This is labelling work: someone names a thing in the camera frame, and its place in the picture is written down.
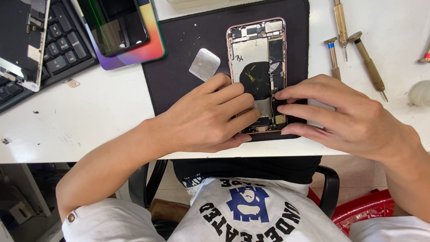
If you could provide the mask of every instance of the white t-shirt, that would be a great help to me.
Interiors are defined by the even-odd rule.
[[[207,178],[189,190],[191,208],[168,241],[430,241],[430,224],[412,216],[358,222],[350,240],[307,191],[308,185],[281,180]],[[164,241],[146,209],[118,199],[78,208],[62,229],[67,242]]]

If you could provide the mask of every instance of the phone screen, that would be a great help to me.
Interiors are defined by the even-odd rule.
[[[148,40],[134,0],[78,0],[104,56],[112,56]]]

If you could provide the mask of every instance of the black shorts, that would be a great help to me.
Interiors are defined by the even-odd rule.
[[[207,177],[246,177],[310,184],[319,163],[317,156],[175,159],[177,179],[185,186]]]

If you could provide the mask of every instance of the smartphone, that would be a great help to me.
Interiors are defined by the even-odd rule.
[[[135,0],[78,0],[78,3],[96,45],[105,57],[148,41]]]
[[[243,84],[246,93],[254,97],[254,107],[261,117],[242,133],[280,131],[287,117],[277,111],[285,100],[276,100],[276,92],[287,85],[286,32],[282,18],[235,25],[226,33],[232,83]]]

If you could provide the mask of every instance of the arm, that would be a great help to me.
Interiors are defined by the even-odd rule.
[[[86,154],[57,185],[62,220],[78,207],[110,196],[152,160],[177,151],[217,152],[250,141],[249,135],[237,132],[261,113],[250,109],[254,98],[243,92],[242,84],[231,84],[224,74],[215,75],[165,113]],[[241,115],[231,119],[237,113]]]
[[[430,222],[430,156],[417,132],[395,119],[363,93],[326,75],[318,75],[275,94],[286,99],[278,111],[323,125],[293,123],[282,133],[293,133],[331,148],[380,162],[390,194],[407,213]],[[293,104],[315,99],[335,111],[315,105]]]

